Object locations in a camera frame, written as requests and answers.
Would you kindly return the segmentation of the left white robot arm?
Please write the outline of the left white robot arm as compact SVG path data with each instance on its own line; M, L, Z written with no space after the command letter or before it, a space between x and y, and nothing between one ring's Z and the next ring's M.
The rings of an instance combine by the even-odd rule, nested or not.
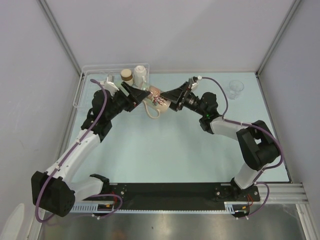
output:
M111 190L110 180L102 175L91 174L86 180L76 183L72 179L89 153L105 139L112 128L112 119L122 111L134 110L150 92L122 82L121 89L110 93L97 80L91 79L90 82L100 89L93 95L92 107L76 140L46 171L36 171L31 177L35 217L40 223L48 221L47 218L40 218L40 209L50 212L52 216L64 217L76 201L87 198L112 201L113 213L123 204L123 198Z

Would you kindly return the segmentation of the beige patterned mug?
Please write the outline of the beige patterned mug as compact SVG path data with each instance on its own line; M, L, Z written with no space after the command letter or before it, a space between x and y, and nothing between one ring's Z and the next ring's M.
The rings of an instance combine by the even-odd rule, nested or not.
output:
M162 91L159 88L148 83L143 83L141 90L150 92L150 94L142 101L146 114L149 118L155 120L169 109L171 102L161 96ZM152 108L157 115L152 115L148 107Z

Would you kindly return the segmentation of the clear glass cup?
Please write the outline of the clear glass cup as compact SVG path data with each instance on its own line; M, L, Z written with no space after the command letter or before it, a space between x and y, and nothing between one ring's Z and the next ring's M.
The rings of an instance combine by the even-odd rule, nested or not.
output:
M240 80L231 80L226 89L226 96L229 100L236 100L244 90L244 84Z

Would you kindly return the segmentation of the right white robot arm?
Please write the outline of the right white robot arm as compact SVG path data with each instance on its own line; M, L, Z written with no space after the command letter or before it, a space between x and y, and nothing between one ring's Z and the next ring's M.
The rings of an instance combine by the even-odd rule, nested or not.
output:
M271 134L264 121L243 123L225 118L218 112L217 96L205 92L202 97L192 91L192 84L186 81L173 90L162 92L161 97L170 102L170 108L180 111L183 108L199 114L200 127L212 135L221 135L236 140L239 144L244 164L231 180L231 196L242 201L249 189L257 182L262 173L272 169L272 162L282 156L282 148Z

